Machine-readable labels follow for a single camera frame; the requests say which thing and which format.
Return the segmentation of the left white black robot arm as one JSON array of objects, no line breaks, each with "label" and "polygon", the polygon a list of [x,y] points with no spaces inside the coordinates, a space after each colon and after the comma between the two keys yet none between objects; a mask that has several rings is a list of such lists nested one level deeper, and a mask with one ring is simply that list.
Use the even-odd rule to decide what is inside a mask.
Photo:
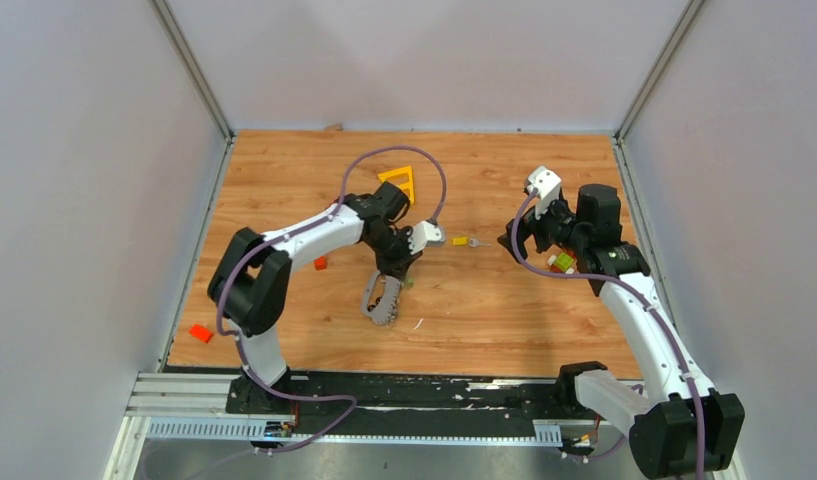
[{"label": "left white black robot arm", "polygon": [[290,386],[280,351],[277,323],[291,276],[338,249],[363,243],[374,254],[385,290],[369,316],[379,324],[396,317],[402,281],[422,255],[417,230],[396,223],[409,207],[406,194],[385,182],[373,193],[348,194],[322,213],[282,230],[258,233],[248,227],[231,238],[207,288],[220,320],[239,348],[245,373],[255,382],[252,400],[267,413],[282,411]]}]

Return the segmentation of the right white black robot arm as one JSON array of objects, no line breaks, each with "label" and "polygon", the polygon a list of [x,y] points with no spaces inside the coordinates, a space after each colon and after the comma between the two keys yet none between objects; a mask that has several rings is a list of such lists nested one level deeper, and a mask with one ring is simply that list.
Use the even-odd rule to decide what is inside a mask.
[{"label": "right white black robot arm", "polygon": [[526,198],[498,239],[521,265],[525,242],[538,252],[552,246],[572,254],[570,279],[586,280],[621,326],[644,378],[636,393],[606,365],[564,365],[555,403],[568,417],[592,411],[617,428],[648,479],[694,475],[731,466],[745,420],[734,393],[721,393],[698,369],[654,292],[641,251],[623,238],[622,202],[616,188],[587,184],[571,207],[560,187],[524,189]]}]

